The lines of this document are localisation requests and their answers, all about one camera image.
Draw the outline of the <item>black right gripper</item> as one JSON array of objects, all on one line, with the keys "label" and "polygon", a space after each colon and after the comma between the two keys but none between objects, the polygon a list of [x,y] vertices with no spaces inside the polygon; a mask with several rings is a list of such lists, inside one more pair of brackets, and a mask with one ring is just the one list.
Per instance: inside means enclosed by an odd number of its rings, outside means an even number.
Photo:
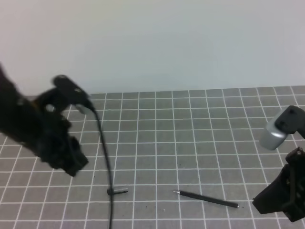
[{"label": "black right gripper", "polygon": [[283,212],[295,222],[305,217],[305,152],[297,147],[276,179],[261,191],[253,205],[260,214]]}]

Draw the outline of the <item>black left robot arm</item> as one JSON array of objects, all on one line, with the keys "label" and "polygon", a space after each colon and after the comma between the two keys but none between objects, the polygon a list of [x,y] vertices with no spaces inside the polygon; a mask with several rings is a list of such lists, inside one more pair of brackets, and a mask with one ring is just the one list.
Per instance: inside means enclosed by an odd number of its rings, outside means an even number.
[{"label": "black left robot arm", "polygon": [[23,96],[0,71],[0,131],[29,149],[41,162],[54,169],[62,169],[74,177],[87,164],[79,141],[69,134],[71,123],[62,112],[75,102],[75,92],[68,93],[54,79],[55,87],[34,100]]}]

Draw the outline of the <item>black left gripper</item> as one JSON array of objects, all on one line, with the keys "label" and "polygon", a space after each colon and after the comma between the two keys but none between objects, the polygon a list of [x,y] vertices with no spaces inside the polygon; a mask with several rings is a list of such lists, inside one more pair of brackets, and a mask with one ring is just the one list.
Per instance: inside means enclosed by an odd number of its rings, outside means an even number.
[{"label": "black left gripper", "polygon": [[88,164],[79,142],[69,135],[71,123],[62,115],[70,105],[57,89],[51,89],[34,100],[22,98],[25,120],[22,142],[54,169],[74,177]]}]

